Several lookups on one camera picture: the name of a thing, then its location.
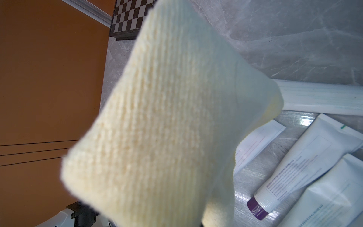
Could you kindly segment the white tube green cap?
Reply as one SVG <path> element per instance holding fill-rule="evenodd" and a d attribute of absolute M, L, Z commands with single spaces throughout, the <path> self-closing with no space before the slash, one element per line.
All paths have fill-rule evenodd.
<path fill-rule="evenodd" d="M 283 110 L 363 115 L 363 88 L 350 85 L 309 83 L 276 79 L 284 99 Z"/>

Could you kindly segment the yellow cleaning cloth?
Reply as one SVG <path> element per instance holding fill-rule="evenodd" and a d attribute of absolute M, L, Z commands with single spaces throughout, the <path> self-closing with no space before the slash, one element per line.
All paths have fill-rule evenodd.
<path fill-rule="evenodd" d="M 189 1 L 158 1 L 60 177 L 119 227 L 231 227 L 236 148 L 283 105 Z"/>

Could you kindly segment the white toothpaste tube purple cap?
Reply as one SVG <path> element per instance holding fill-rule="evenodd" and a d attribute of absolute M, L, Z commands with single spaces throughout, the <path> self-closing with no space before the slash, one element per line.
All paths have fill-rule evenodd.
<path fill-rule="evenodd" d="M 342 156 L 363 145 L 362 133 L 319 114 L 287 152 L 272 176 L 247 202 L 255 218 L 263 220 L 291 193 L 315 181 Z"/>

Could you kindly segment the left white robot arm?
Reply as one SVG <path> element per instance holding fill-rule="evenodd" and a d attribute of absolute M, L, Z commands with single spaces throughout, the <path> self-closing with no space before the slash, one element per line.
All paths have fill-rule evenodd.
<path fill-rule="evenodd" d="M 116 227 L 107 217 L 82 202 L 75 202 L 36 227 Z"/>

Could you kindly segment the white tube pink cap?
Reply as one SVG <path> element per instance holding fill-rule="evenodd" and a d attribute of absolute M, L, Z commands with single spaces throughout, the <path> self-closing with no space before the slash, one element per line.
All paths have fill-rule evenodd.
<path fill-rule="evenodd" d="M 255 159 L 284 130 L 285 126 L 272 120 L 246 136 L 236 149 L 234 176 Z"/>

